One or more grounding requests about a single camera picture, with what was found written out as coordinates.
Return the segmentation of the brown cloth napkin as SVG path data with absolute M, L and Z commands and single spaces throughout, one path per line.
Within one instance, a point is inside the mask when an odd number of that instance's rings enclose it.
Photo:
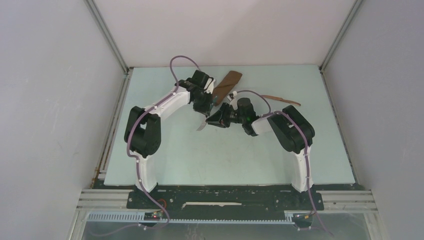
M 224 98 L 233 90 L 239 83 L 243 74 L 238 71 L 230 70 L 222 81 L 213 89 L 213 106 L 220 105 Z

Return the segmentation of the brown wooden knife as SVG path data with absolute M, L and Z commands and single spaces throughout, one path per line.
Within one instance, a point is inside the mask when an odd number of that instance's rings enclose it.
M 287 104 L 298 106 L 298 107 L 301 106 L 301 104 L 299 102 L 288 100 L 288 99 L 284 99 L 282 97 L 277 97 L 277 96 L 272 96 L 272 95 L 262 95 L 262 97 L 264 97 L 265 99 L 279 101 L 279 102 L 287 103 Z

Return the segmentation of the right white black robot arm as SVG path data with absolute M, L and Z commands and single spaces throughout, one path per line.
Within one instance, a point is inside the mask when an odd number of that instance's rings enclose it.
M 310 204 L 311 196 L 307 191 L 313 186 L 310 148 L 315 130 L 293 105 L 267 116 L 259 116 L 251 100 L 242 97 L 236 104 L 223 103 L 205 122 L 219 128 L 240 124 L 245 133 L 252 137 L 273 132 L 282 148 L 294 155 L 291 185 L 297 191 L 290 196 L 291 204 L 297 209 L 304 209 Z

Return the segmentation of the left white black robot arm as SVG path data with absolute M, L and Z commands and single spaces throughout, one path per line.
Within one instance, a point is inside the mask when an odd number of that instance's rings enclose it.
M 213 77 L 196 70 L 192 77 L 177 81 L 158 102 L 145 108 L 134 106 L 130 110 L 124 141 L 127 155 L 136 160 L 136 186 L 143 190 L 138 201 L 145 208 L 153 208 L 158 202 L 158 194 L 152 191 L 158 181 L 151 157 L 161 145 L 162 122 L 189 104 L 195 112 L 208 117 L 212 110 L 215 83 Z

